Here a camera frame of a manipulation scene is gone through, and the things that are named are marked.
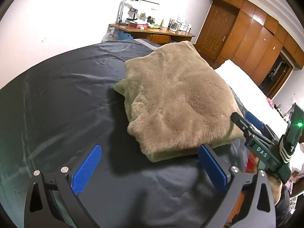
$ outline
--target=metal bolt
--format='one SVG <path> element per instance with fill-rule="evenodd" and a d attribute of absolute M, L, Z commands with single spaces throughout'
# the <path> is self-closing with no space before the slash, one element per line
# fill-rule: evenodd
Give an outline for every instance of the metal bolt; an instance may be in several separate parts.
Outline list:
<path fill-rule="evenodd" d="M 258 171 L 258 174 L 259 174 L 260 176 L 262 176 L 262 177 L 266 176 L 266 172 L 263 171 L 263 170 L 259 170 L 259 171 Z"/>
<path fill-rule="evenodd" d="M 69 171 L 69 167 L 63 166 L 60 170 L 62 173 L 67 173 Z"/>
<path fill-rule="evenodd" d="M 34 176 L 38 176 L 40 174 L 40 170 L 34 171 Z"/>
<path fill-rule="evenodd" d="M 234 173 L 238 173 L 238 172 L 240 171 L 240 169 L 239 169 L 238 167 L 236 167 L 236 166 L 232 166 L 232 167 L 230 168 L 230 170 L 231 170 L 232 172 L 234 172 Z"/>

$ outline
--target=blue gripper pad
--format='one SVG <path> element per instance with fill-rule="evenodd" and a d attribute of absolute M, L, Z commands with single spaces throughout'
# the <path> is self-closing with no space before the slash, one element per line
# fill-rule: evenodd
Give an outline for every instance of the blue gripper pad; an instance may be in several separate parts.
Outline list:
<path fill-rule="evenodd" d="M 256 127 L 259 131 L 264 130 L 264 124 L 257 119 L 254 115 L 252 115 L 250 112 L 246 112 L 245 118 L 252 123 L 254 127 Z"/>
<path fill-rule="evenodd" d="M 75 195 L 85 189 L 100 159 L 101 147 L 96 145 L 73 175 L 72 190 Z"/>
<path fill-rule="evenodd" d="M 221 167 L 204 145 L 199 147 L 198 155 L 199 161 L 207 172 L 215 189 L 220 193 L 225 194 L 228 190 L 227 177 Z"/>

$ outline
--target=folded blanket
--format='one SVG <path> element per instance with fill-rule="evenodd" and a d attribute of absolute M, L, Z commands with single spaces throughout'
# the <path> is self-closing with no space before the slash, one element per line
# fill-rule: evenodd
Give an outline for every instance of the folded blanket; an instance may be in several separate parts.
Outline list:
<path fill-rule="evenodd" d="M 114 89 L 125 97 L 128 133 L 152 162 L 197 153 L 243 137 L 230 115 L 241 114 L 226 82 L 188 42 L 163 45 L 126 61 Z"/>

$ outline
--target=doorway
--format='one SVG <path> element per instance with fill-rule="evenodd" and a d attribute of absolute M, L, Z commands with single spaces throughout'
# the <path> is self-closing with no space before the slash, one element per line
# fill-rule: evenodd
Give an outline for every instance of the doorway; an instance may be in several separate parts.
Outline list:
<path fill-rule="evenodd" d="M 259 88 L 268 98 L 272 99 L 284 84 L 292 69 L 293 66 L 281 52 Z"/>
<path fill-rule="evenodd" d="M 239 9 L 221 0 L 213 0 L 195 48 L 213 65 L 238 16 Z"/>

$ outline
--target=white mattress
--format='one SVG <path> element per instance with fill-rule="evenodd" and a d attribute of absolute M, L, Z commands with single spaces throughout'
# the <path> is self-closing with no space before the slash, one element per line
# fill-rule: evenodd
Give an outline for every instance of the white mattress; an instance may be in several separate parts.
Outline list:
<path fill-rule="evenodd" d="M 285 134 L 288 124 L 271 108 L 264 93 L 239 66 L 227 60 L 215 71 L 233 89 L 249 112 L 267 124 L 279 138 Z"/>

